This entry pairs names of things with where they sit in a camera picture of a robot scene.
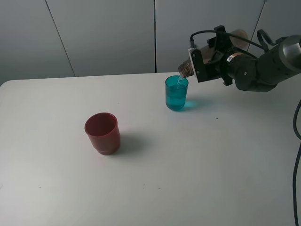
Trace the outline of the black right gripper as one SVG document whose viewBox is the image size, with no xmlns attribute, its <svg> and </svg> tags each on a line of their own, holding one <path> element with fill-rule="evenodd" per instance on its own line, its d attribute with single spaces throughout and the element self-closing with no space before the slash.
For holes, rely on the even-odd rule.
<svg viewBox="0 0 301 226">
<path fill-rule="evenodd" d="M 201 50 L 196 51 L 196 77 L 198 82 L 223 79 L 224 83 L 235 81 L 241 91 L 268 92 L 276 85 L 264 84 L 256 70 L 256 59 L 243 53 L 226 52 L 233 44 L 230 36 L 216 33 L 208 40 L 210 56 L 204 56 Z"/>
</svg>

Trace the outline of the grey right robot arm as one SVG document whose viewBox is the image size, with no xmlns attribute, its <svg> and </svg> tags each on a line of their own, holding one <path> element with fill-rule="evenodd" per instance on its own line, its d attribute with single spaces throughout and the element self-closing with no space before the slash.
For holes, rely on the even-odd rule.
<svg viewBox="0 0 301 226">
<path fill-rule="evenodd" d="M 264 50 L 260 57 L 241 52 L 228 44 L 216 48 L 211 60 L 206 64 L 211 78 L 222 78 L 224 85 L 234 83 L 239 90 L 268 92 L 277 84 L 301 72 L 301 37 L 292 35 L 272 41 L 260 29 L 257 39 Z"/>
</svg>

